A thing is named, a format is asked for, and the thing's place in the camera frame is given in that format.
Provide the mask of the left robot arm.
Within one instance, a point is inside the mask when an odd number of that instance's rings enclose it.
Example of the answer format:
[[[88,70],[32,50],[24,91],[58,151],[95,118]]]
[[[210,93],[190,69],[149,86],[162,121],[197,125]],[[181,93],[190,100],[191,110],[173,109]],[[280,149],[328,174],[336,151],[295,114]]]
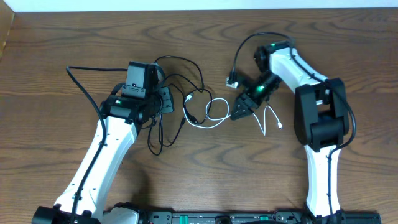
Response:
[[[144,223],[147,218],[124,206],[105,210],[114,177],[142,125],[173,106],[158,63],[130,62],[126,81],[94,109],[95,136],[74,178],[53,207],[39,206],[32,223]]]

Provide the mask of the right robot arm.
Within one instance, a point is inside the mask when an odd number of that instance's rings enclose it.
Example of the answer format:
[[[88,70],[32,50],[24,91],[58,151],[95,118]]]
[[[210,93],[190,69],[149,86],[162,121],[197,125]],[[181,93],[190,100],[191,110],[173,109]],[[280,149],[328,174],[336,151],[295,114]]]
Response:
[[[306,207],[315,222],[338,219],[338,158],[353,128],[343,82],[316,72],[288,41],[258,47],[254,60],[261,75],[236,98],[231,119],[252,115],[284,82],[295,96],[295,135],[307,155]]]

